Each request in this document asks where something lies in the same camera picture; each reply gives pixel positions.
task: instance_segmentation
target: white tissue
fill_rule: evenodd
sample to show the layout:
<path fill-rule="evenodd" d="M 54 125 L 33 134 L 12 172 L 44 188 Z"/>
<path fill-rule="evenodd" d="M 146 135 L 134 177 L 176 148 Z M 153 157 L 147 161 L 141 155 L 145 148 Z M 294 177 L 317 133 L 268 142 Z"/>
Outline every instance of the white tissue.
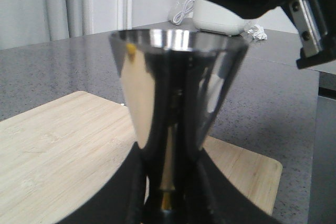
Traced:
<path fill-rule="evenodd" d="M 260 25 L 254 25 L 247 30 L 248 34 L 253 36 L 253 39 L 256 40 L 266 40 L 267 34 L 265 34 L 264 28 Z"/>

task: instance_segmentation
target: black machine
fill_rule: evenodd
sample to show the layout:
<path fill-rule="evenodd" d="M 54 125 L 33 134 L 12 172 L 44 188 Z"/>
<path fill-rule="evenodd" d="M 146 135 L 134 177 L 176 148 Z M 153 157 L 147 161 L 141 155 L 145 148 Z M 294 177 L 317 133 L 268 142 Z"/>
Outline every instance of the black machine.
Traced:
<path fill-rule="evenodd" d="M 249 19 L 281 6 L 301 37 L 299 69 L 336 59 L 335 0 L 209 1 Z M 115 32 L 111 45 L 138 144 L 105 186 L 60 223 L 279 223 L 245 198 L 201 147 L 244 57 L 243 40 L 157 29 Z M 213 76 L 222 80 L 216 94 L 209 93 Z M 153 105 L 149 118 L 132 109 L 139 102 L 131 98 L 138 88 L 133 80 L 141 78 L 153 91 L 145 93 Z M 137 130 L 139 124 L 148 129 Z"/>

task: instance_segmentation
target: white device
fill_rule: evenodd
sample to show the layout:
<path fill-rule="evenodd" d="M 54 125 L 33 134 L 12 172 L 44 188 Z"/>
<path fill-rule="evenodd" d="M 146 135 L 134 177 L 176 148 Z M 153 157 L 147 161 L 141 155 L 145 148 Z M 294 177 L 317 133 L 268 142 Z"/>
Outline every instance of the white device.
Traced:
<path fill-rule="evenodd" d="M 226 35 L 244 32 L 250 20 L 206 0 L 195 0 L 193 22 L 197 29 Z"/>

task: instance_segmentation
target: wooden cutting board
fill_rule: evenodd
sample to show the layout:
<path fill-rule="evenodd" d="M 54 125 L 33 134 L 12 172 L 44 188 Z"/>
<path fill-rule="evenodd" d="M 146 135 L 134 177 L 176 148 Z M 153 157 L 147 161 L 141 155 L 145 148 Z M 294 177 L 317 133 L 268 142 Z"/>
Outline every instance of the wooden cutting board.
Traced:
<path fill-rule="evenodd" d="M 135 136 L 128 109 L 78 91 L 0 122 L 0 223 L 54 223 L 94 195 Z M 208 137 L 230 181 L 271 214 L 282 165 Z"/>

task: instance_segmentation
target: granite countertop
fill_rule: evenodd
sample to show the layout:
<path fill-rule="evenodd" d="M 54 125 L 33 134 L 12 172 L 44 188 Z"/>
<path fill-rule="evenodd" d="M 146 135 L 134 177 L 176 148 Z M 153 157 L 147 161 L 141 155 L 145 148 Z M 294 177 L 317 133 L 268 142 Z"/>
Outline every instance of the granite countertop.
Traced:
<path fill-rule="evenodd" d="M 194 29 L 189 20 L 179 28 Z M 77 90 L 124 102 L 109 34 L 0 51 L 0 120 Z M 283 223 L 304 224 L 319 73 L 295 67 L 299 46 L 291 37 L 297 35 L 267 34 L 268 41 L 251 43 L 211 135 L 280 161 L 283 173 L 273 216 Z"/>

